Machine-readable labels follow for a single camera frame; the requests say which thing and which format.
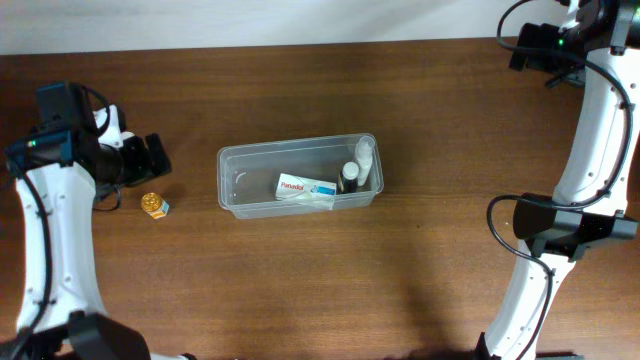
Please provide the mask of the white spray bottle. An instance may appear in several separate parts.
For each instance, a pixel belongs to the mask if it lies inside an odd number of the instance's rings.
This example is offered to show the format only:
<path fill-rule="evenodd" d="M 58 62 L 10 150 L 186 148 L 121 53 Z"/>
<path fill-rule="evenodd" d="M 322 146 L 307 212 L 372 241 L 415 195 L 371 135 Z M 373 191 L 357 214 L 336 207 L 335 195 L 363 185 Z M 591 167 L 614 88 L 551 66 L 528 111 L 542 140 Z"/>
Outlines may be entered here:
<path fill-rule="evenodd" d="M 375 145 L 375 139 L 371 136 L 363 136 L 356 144 L 354 160 L 359 167 L 359 173 L 357 176 L 357 183 L 359 187 L 364 186 L 368 179 L 373 164 L 373 151 Z"/>

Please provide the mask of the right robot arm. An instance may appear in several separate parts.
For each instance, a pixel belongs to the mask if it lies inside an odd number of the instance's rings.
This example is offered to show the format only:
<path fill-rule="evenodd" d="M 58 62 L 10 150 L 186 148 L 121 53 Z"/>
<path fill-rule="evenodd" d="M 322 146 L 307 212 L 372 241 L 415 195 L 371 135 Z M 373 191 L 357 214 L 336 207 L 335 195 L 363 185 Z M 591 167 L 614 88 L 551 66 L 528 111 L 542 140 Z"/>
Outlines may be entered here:
<path fill-rule="evenodd" d="M 548 86 L 581 85 L 584 98 L 565 170 L 551 196 L 508 195 L 514 202 L 516 257 L 500 310 L 472 353 L 475 359 L 533 359 L 551 304 L 586 251 L 631 241 L 626 214 L 629 172 L 639 138 L 639 4 L 565 2 L 559 26 L 522 26 L 510 68 L 551 74 Z"/>

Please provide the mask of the small jar gold lid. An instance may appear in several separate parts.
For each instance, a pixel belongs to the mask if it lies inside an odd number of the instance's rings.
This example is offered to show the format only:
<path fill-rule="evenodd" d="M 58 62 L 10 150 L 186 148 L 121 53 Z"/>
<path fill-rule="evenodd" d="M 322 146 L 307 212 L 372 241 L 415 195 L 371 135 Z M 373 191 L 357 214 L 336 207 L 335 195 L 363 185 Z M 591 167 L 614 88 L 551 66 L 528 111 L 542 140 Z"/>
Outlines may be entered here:
<path fill-rule="evenodd" d="M 156 193 L 147 193 L 141 198 L 141 208 L 152 218 L 165 217 L 170 209 L 169 204 Z"/>

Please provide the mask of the clear plastic container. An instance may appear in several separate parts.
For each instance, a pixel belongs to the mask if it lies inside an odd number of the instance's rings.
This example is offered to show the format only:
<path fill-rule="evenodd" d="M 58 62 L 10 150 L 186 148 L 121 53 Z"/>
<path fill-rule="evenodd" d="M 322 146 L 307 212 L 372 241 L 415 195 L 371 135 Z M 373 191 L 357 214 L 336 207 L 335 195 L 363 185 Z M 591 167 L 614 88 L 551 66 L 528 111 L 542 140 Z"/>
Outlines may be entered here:
<path fill-rule="evenodd" d="M 377 140 L 364 133 L 225 147 L 217 186 L 223 209 L 255 219 L 365 207 L 384 178 Z"/>

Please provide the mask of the dark bottle white cap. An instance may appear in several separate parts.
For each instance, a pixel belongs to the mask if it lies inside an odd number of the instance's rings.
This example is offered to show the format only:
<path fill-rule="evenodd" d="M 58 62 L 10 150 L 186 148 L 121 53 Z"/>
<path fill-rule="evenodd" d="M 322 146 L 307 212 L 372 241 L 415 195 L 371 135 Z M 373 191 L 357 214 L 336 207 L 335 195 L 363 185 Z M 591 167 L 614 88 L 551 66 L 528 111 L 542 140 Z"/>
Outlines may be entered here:
<path fill-rule="evenodd" d="M 353 193 L 358 187 L 359 166 L 350 161 L 343 165 L 340 175 L 338 189 L 341 194 Z"/>

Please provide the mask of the white Panadol box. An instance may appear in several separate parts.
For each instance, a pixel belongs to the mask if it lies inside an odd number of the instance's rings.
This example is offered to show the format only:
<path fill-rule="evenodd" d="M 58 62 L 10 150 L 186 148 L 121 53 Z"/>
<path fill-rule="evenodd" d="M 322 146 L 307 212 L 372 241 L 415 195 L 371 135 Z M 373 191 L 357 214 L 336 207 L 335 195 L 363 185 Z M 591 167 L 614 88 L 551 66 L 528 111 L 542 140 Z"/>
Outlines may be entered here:
<path fill-rule="evenodd" d="M 293 202 L 331 210 L 337 195 L 337 185 L 316 179 L 281 173 L 276 184 L 275 197 L 279 201 Z"/>

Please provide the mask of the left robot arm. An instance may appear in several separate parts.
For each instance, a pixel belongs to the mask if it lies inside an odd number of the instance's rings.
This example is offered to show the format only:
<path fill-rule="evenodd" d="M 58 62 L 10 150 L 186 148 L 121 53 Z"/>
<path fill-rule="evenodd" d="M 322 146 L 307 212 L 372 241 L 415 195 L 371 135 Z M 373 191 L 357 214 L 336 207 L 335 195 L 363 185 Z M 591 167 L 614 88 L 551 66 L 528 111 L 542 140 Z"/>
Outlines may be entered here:
<path fill-rule="evenodd" d="M 96 203 L 171 172 L 160 137 L 129 132 L 123 112 L 74 82 L 36 93 L 41 122 L 5 150 L 25 224 L 25 290 L 4 359 L 152 360 L 144 337 L 111 319 L 98 287 Z"/>

